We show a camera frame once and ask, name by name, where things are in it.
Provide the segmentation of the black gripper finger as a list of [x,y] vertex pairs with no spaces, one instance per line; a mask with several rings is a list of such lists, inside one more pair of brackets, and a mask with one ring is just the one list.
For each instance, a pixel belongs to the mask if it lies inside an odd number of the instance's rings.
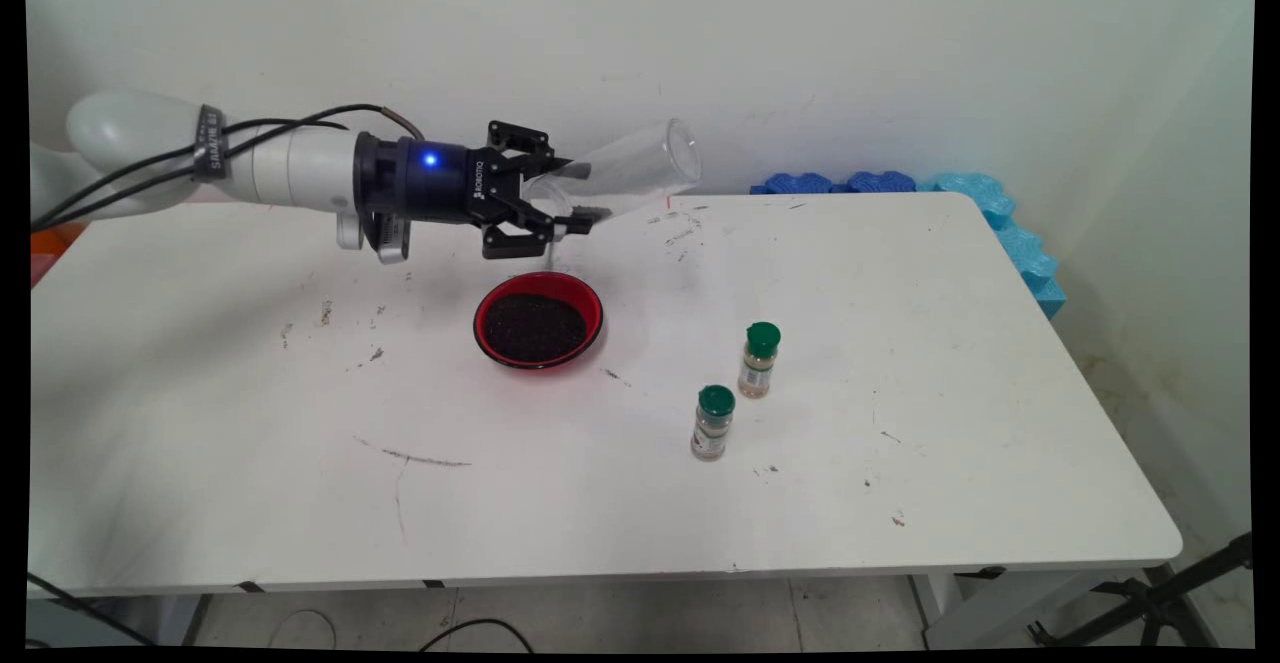
[[549,215],[526,201],[493,198],[483,204],[483,257],[536,259],[563,236],[588,236],[611,216],[611,209],[590,206],[572,206],[568,215]]
[[489,163],[490,172],[518,174],[525,180],[558,172],[573,163],[568,157],[557,156],[549,134],[509,122],[489,122],[486,147],[493,148],[497,156]]

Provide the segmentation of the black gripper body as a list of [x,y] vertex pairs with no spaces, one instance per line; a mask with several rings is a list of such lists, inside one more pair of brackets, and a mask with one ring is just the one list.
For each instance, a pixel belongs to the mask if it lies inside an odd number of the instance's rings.
[[353,195],[365,229],[399,218],[436,224],[497,225],[507,220],[506,204],[492,198],[506,177],[498,148],[425,142],[402,136],[380,140],[361,133],[355,143]]

